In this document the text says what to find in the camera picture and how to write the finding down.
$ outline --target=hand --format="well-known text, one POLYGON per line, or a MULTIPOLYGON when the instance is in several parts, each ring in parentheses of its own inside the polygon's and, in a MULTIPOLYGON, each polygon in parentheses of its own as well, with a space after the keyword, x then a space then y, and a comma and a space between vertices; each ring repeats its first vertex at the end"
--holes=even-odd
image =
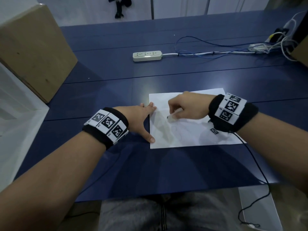
POLYGON ((214 99, 215 95, 206 95, 193 93, 189 91, 177 95, 168 101, 170 114, 174 113, 178 108, 183 111, 176 112, 174 118, 188 118, 188 119, 201 119, 209 114, 209 105, 214 99))
POLYGON ((141 103, 140 106, 119 106, 114 109, 120 111, 128 120, 128 130, 140 134, 149 143, 154 143, 155 139, 144 128, 143 122, 149 114, 152 114, 156 107, 153 106, 153 102, 150 102, 148 106, 144 107, 141 103))

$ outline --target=blue tabletop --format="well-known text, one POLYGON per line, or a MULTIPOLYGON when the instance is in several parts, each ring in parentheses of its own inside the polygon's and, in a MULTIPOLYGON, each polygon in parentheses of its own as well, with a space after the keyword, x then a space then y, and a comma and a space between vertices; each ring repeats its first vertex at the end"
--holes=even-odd
MULTIPOLYGON (((218 44, 263 42, 296 12, 253 11, 63 27, 79 62, 48 104, 50 110, 16 177, 80 132, 98 109, 148 103, 149 93, 222 87, 254 102, 261 112, 308 130, 308 121, 301 115, 308 112, 308 69, 280 54, 228 55, 216 60, 169 56, 138 63, 132 59, 134 52, 173 53, 174 43, 185 35, 218 44)), ((227 49, 190 38, 177 48, 227 49)), ((149 130, 148 119, 144 125, 149 130)), ((279 175, 253 153, 267 179, 279 182, 279 175)), ((106 171, 77 201, 249 186, 264 180, 242 144, 150 149, 133 133, 103 155, 85 187, 106 171)))

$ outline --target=brown cardboard box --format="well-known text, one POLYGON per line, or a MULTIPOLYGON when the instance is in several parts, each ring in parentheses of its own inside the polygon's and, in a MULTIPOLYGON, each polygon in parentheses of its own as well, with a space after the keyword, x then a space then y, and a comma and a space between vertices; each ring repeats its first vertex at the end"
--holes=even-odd
POLYGON ((48 7, 38 4, 0 25, 0 61, 48 103, 77 58, 48 7))
POLYGON ((293 50, 291 56, 308 67, 308 36, 293 50))

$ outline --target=person's right arm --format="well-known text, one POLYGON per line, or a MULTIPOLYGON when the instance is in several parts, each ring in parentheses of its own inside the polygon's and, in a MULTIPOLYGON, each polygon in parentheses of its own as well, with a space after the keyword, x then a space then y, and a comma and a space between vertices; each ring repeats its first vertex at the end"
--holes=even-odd
MULTIPOLYGON (((169 100, 170 113, 181 107, 176 118, 203 118, 214 97, 184 92, 169 100)), ((308 193, 308 132, 258 113, 237 134, 294 186, 308 193)))

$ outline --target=person's right hand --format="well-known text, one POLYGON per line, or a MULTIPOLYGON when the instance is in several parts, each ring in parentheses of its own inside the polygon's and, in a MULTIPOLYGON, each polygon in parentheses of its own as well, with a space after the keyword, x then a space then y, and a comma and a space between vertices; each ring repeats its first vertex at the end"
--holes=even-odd
POLYGON ((201 119, 209 114, 209 105, 214 99, 215 95, 205 95, 185 91, 183 94, 168 101, 170 114, 174 113, 178 108, 183 111, 176 112, 173 118, 188 118, 188 119, 201 119))

